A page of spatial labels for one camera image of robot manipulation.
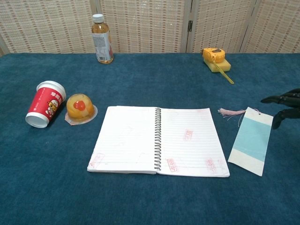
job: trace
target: red cherry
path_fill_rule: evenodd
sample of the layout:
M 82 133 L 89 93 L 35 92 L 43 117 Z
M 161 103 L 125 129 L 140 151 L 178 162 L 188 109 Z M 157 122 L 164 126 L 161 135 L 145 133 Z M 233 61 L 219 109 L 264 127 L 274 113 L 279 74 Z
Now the red cherry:
M 73 107 L 79 111 L 83 111 L 85 109 L 85 103 L 83 101 L 76 101 Z

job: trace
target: red stamp mark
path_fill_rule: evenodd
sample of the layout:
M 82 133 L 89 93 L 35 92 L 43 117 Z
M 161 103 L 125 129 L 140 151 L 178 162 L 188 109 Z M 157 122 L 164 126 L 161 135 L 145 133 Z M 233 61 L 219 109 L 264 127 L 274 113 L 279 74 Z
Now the red stamp mark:
M 174 162 L 174 159 L 169 158 L 169 159 L 167 159 L 167 162 L 168 162 L 168 165 L 169 165 L 169 168 L 170 168 L 170 171 L 171 171 L 171 172 L 176 172 L 176 171 L 178 171 L 178 168 L 177 168 L 177 166 L 176 166 L 176 164 L 175 164 L 175 162 Z
M 217 172 L 217 168 L 215 167 L 214 161 L 211 158 L 206 160 L 206 166 L 210 173 L 213 174 Z
M 186 130 L 183 136 L 184 140 L 191 140 L 193 136 L 193 131 L 192 130 Z
M 91 159 L 90 161 L 90 167 L 92 167 L 93 169 L 95 169 L 95 166 L 99 163 L 101 163 L 102 159 L 104 158 L 104 154 L 102 153 L 97 153 L 95 154 L 95 156 L 93 157 L 93 159 Z

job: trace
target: spiral binding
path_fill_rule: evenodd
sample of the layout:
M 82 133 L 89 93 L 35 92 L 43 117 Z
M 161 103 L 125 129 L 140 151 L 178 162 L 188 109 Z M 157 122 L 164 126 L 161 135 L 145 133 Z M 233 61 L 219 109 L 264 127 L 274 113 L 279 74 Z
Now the spiral binding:
M 160 170 L 161 159 L 161 109 L 155 109 L 155 132 L 154 132 L 154 169 Z

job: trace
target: notebook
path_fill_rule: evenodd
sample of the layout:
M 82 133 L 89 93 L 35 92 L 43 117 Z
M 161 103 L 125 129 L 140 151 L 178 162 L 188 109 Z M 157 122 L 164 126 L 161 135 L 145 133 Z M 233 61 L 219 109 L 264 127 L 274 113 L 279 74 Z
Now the notebook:
M 209 108 L 108 107 L 87 170 L 230 175 Z

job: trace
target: plastic bottle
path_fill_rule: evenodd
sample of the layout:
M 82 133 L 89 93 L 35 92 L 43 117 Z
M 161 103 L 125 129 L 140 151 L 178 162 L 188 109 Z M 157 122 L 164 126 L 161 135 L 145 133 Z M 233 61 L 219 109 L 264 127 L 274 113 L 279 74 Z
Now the plastic bottle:
M 92 36 L 96 48 L 97 60 L 100 63 L 108 64 L 113 61 L 113 50 L 109 35 L 109 27 L 104 23 L 102 14 L 93 15 Z

